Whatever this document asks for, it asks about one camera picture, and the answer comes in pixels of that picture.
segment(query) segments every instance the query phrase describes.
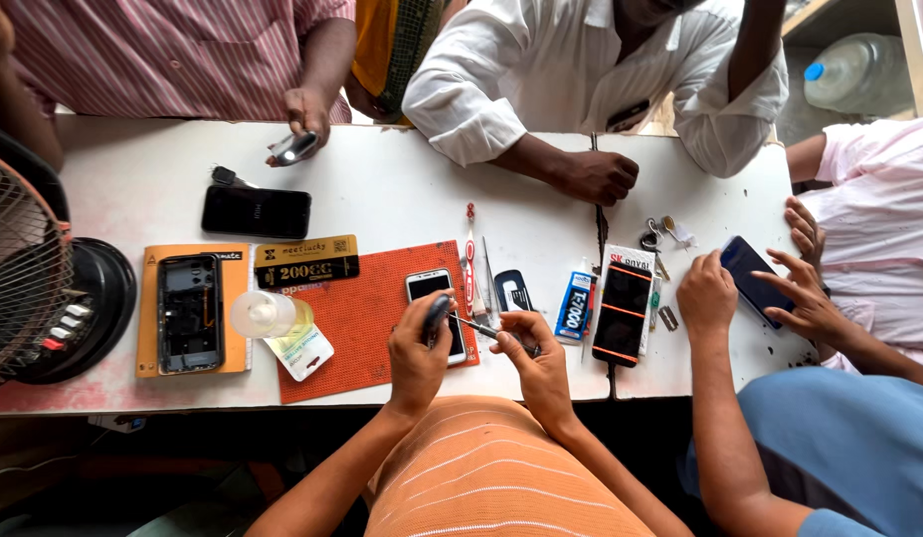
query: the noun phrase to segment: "disassembled phone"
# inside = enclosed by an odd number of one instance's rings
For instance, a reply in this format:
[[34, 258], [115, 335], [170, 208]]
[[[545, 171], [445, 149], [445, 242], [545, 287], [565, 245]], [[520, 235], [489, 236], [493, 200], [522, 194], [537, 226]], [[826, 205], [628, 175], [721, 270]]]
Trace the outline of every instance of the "disassembled phone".
[[[432, 292], [443, 288], [452, 287], [452, 277], [448, 268], [436, 268], [426, 272], [416, 272], [405, 276], [405, 290], [408, 292], [408, 301], [428, 296]], [[448, 365], [459, 364], [466, 360], [464, 337], [462, 327], [451, 316], [448, 317], [448, 328], [452, 332], [452, 349], [448, 352]]]
[[637, 365], [653, 274], [612, 261], [601, 296], [601, 311], [591, 354], [625, 367]]
[[796, 305], [776, 287], [751, 275], [754, 270], [776, 274], [770, 265], [739, 235], [731, 237], [727, 241], [727, 246], [723, 247], [720, 264], [734, 277], [734, 285], [737, 286], [743, 300], [756, 311], [763, 322], [774, 330], [779, 330], [783, 325], [767, 317], [763, 309], [773, 307], [793, 311]]
[[211, 186], [203, 205], [203, 229], [277, 239], [305, 239], [312, 197], [298, 190]]
[[160, 374], [215, 369], [223, 363], [223, 277], [215, 254], [178, 255], [157, 268], [157, 365]]

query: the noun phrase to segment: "fan grille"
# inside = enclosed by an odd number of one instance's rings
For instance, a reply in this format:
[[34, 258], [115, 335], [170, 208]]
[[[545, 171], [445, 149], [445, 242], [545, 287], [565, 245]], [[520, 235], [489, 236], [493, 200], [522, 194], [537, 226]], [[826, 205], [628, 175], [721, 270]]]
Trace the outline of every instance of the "fan grille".
[[40, 357], [73, 283], [69, 235], [38, 193], [0, 162], [0, 385]]

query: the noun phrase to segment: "gold card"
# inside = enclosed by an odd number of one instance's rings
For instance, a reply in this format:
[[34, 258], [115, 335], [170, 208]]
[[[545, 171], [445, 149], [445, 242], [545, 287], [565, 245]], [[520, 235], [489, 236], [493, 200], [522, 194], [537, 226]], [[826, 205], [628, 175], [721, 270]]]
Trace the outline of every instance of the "gold card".
[[359, 275], [355, 235], [307, 239], [256, 247], [259, 287], [311, 284]]

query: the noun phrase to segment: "orange striped shirt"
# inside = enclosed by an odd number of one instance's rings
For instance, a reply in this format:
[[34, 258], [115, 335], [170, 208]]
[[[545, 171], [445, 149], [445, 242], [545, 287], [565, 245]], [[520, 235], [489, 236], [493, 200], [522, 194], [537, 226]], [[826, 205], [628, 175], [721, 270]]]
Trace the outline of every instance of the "orange striped shirt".
[[369, 488], [367, 537], [652, 535], [518, 403], [444, 397]]

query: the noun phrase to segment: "pink shirt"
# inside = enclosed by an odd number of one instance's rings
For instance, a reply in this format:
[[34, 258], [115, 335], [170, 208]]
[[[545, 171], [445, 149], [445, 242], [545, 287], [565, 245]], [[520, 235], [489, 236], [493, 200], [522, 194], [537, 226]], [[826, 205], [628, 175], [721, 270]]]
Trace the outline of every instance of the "pink shirt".
[[[826, 230], [833, 301], [923, 363], [923, 117], [826, 127], [817, 180], [834, 187], [800, 200]], [[827, 365], [851, 369], [844, 360]]]
[[[3, 0], [14, 66], [41, 110], [286, 120], [300, 40], [355, 0]], [[341, 96], [332, 122], [352, 114]]]

